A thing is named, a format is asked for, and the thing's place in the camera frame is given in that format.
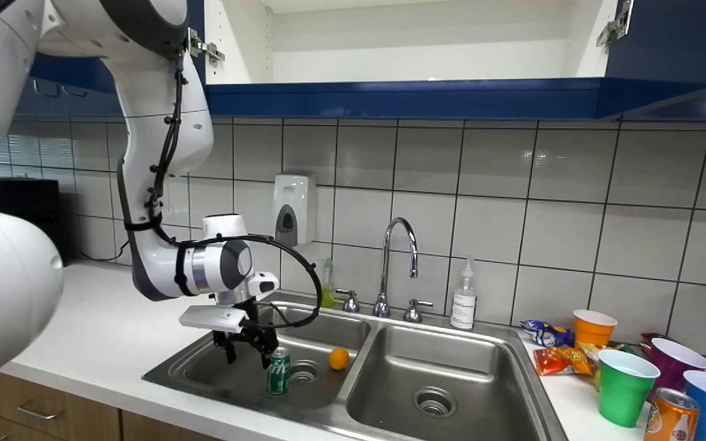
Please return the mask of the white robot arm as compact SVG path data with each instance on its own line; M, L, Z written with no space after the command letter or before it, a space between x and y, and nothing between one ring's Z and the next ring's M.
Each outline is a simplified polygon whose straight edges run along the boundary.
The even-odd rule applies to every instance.
M37 53L94 56L126 128L113 169L130 238L131 281L148 300L222 294L250 281L245 235L174 242L158 227L161 181L206 159L212 122L184 49L186 0L0 0L0 143ZM47 232L0 213L0 367L48 324L64 267Z

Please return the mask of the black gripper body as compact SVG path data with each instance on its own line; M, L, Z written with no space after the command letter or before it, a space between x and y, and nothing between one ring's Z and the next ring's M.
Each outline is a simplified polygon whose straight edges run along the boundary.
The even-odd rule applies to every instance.
M250 344L251 347L261 347L261 346L278 346L276 340L276 330L272 325L261 325L260 320L250 320L245 319L243 320L243 329L237 333L222 333L222 330L216 330L212 333L212 344L221 346L222 339L229 339L233 344L234 340L245 340Z

